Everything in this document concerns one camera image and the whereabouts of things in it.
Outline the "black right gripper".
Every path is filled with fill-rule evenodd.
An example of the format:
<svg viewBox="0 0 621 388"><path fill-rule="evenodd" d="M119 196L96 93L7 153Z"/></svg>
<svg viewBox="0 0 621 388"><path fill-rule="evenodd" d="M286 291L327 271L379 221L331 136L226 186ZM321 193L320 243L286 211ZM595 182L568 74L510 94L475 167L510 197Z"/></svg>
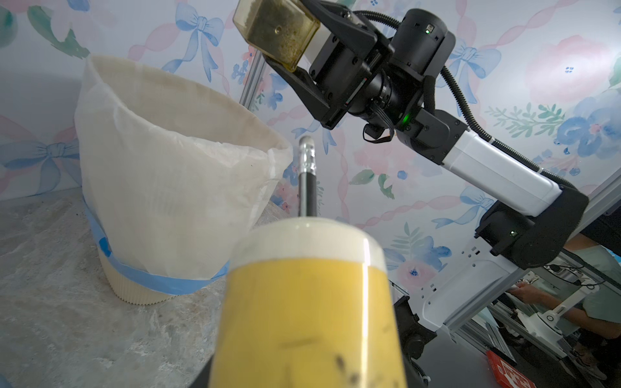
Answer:
<svg viewBox="0 0 621 388"><path fill-rule="evenodd" d="M293 89L313 118L332 130L346 113L365 110L360 94L393 50L368 19L347 19L346 6L314 0L301 3L323 24L307 48L308 72L302 68L288 71L270 57L265 61Z"/></svg>

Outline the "yellow pencil sharpener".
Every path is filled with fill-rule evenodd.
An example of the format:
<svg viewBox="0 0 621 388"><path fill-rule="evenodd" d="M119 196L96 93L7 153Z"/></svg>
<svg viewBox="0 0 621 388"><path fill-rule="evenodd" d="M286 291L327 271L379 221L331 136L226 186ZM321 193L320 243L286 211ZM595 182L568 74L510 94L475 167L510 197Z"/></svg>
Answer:
<svg viewBox="0 0 621 388"><path fill-rule="evenodd" d="M234 248L211 387L404 387L383 249L320 218L315 143L299 142L300 214Z"/></svg>

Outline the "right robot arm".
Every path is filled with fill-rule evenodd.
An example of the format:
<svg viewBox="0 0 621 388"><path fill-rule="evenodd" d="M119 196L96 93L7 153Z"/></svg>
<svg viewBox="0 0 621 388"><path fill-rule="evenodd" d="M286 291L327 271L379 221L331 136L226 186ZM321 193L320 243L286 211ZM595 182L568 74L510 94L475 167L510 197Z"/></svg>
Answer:
<svg viewBox="0 0 621 388"><path fill-rule="evenodd" d="M446 60L456 38L435 14L403 19L328 1L261 1L256 47L327 130L364 121L371 144L401 141L420 157L493 199L464 263L396 303L404 353L418 358L440 328L469 319L503 293L519 270L550 263L578 226L588 198L487 134Z"/></svg>

